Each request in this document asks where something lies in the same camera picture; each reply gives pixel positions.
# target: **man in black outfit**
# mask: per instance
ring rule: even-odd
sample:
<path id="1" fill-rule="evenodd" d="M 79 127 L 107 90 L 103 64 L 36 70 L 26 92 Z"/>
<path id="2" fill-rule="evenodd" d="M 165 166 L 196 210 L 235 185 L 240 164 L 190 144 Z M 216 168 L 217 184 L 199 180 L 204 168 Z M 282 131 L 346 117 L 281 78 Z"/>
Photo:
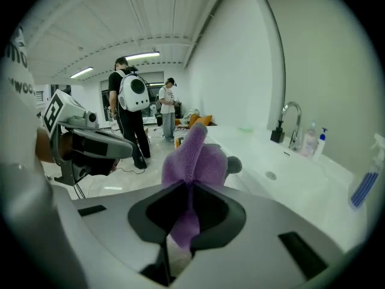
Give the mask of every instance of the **man in black outfit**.
<path id="1" fill-rule="evenodd" d="M 115 62 L 114 69 L 122 70 L 127 75 L 130 73 L 130 71 L 127 70 L 127 67 L 127 60 L 125 58 L 119 58 Z M 119 93 L 121 82 L 122 76 L 120 76 L 119 73 L 113 72 L 110 74 L 108 78 L 108 91 L 109 105 L 111 106 L 111 116 L 116 117 L 119 129 L 122 132 L 123 137 L 131 141 L 136 146 L 136 149 L 132 153 L 135 167 L 138 169 L 145 169 L 147 168 L 147 165 L 143 157 L 150 157 L 150 146 L 146 133 L 144 132 L 142 112 L 141 110 L 131 112 L 122 109 L 122 106 L 120 106 L 119 102 L 117 101 L 117 95 Z M 137 139 L 135 138 L 135 135 L 137 135 L 140 149 L 142 150 L 143 155 L 137 146 Z"/>

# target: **ceiling light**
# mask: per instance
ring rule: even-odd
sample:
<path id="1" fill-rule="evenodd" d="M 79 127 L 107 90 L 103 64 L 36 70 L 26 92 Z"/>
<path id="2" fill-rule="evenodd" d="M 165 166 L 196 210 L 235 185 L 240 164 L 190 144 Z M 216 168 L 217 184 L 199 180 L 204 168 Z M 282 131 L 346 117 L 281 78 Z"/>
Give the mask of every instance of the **ceiling light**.
<path id="1" fill-rule="evenodd" d="M 139 58 L 147 58 L 147 57 L 157 57 L 159 56 L 159 51 L 150 51 L 150 52 L 143 52 L 142 54 L 135 54 L 135 55 L 128 55 L 126 60 L 133 60 L 133 59 L 139 59 Z"/>
<path id="2" fill-rule="evenodd" d="M 80 75 L 83 75 L 84 73 L 87 73 L 87 72 L 89 72 L 91 70 L 93 70 L 93 68 L 92 67 L 88 67 L 85 70 L 82 70 L 81 72 L 72 75 L 70 78 L 76 78 L 76 77 L 78 77 Z"/>

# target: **purple cloth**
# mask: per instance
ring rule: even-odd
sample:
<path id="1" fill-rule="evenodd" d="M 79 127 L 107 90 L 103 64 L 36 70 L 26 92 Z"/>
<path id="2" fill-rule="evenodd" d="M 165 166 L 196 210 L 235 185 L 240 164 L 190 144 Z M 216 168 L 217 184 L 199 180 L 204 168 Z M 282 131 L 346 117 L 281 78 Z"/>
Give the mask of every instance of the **purple cloth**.
<path id="1" fill-rule="evenodd" d="M 189 249 L 191 239 L 199 234 L 199 219 L 193 208 L 193 181 L 208 185 L 224 184 L 227 157 L 217 144 L 204 144 L 207 127 L 196 123 L 182 145 L 170 153 L 162 168 L 162 185 L 169 187 L 183 180 L 188 187 L 187 210 L 180 215 L 170 234 L 183 249 Z"/>

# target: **person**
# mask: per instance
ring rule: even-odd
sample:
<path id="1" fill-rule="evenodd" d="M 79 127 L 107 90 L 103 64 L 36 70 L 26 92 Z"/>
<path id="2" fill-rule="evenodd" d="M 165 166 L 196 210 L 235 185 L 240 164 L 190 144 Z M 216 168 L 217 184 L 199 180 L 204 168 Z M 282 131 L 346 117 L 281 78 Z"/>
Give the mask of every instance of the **person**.
<path id="1" fill-rule="evenodd" d="M 162 104 L 161 114 L 163 118 L 163 134 L 166 140 L 173 142 L 175 129 L 175 107 L 174 94 L 171 88 L 174 86 L 174 78 L 166 80 L 163 87 L 159 89 L 159 102 Z"/>
<path id="2" fill-rule="evenodd" d="M 36 112 L 35 83 L 28 68 L 26 45 L 19 25 L 8 41 L 0 60 L 0 163 L 19 164 L 44 174 L 41 161 L 55 163 L 49 137 Z M 68 159 L 72 154 L 72 133 L 61 135 L 58 147 L 60 156 Z M 116 162 L 111 171 L 115 171 Z"/>
<path id="3" fill-rule="evenodd" d="M 127 70 L 128 62 L 125 58 L 118 58 L 115 61 L 114 69 L 122 70 L 126 75 L 130 73 Z M 120 90 L 120 84 L 122 82 L 122 76 L 113 72 L 108 78 L 108 91 L 109 91 L 109 105 L 111 107 L 111 117 L 116 118 L 120 132 L 123 134 L 123 137 L 131 141 L 135 145 L 135 149 L 132 153 L 132 158 L 134 159 L 134 165 L 138 169 L 147 168 L 147 164 L 143 157 L 150 158 L 150 146 L 147 139 L 146 133 L 144 132 L 143 127 L 143 118 L 141 110 L 131 112 L 124 110 L 117 101 L 117 95 Z M 138 138 L 141 153 L 137 146 Z"/>

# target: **faucet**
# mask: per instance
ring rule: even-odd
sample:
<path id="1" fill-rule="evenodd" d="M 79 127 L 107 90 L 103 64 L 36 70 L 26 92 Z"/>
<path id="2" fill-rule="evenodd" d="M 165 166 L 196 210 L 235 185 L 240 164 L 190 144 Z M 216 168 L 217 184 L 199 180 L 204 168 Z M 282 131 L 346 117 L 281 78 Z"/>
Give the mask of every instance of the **faucet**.
<path id="1" fill-rule="evenodd" d="M 300 130 L 300 125 L 301 125 L 301 116 L 302 116 L 301 107 L 296 102 L 288 102 L 282 108 L 282 112 L 281 112 L 281 115 L 279 117 L 279 121 L 280 121 L 280 123 L 283 122 L 283 117 L 285 116 L 287 110 L 291 106 L 295 107 L 297 109 L 297 111 L 298 111 L 297 123 L 295 124 L 295 128 L 294 128 L 293 134 L 291 135 L 291 140 L 290 140 L 290 144 L 289 144 L 289 149 L 295 151 L 295 150 L 298 149 L 298 146 L 295 143 L 297 141 L 298 131 Z"/>

